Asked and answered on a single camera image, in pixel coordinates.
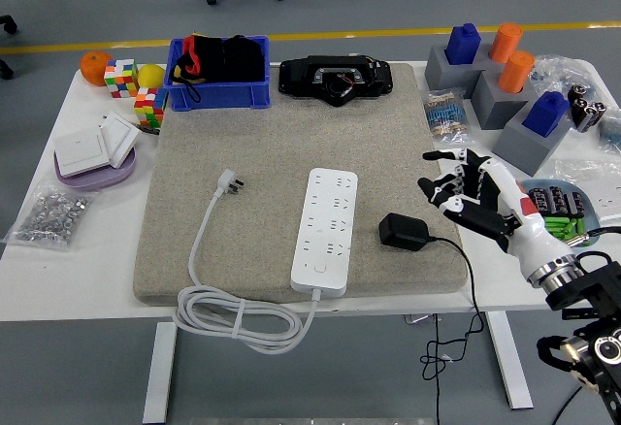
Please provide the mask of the robot right hand white shell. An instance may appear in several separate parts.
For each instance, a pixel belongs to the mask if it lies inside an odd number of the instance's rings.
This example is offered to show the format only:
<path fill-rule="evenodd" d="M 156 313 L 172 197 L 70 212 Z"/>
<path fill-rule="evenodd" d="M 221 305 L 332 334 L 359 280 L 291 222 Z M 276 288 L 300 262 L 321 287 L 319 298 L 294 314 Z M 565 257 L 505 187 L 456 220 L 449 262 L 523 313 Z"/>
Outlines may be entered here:
<path fill-rule="evenodd" d="M 498 159 L 469 148 L 432 150 L 422 157 L 456 163 L 453 171 L 435 180 L 418 180 L 428 202 L 449 220 L 517 258 L 523 277 L 534 287 L 544 286 L 545 269 L 574 260 L 571 248 L 545 229 L 530 196 Z"/>

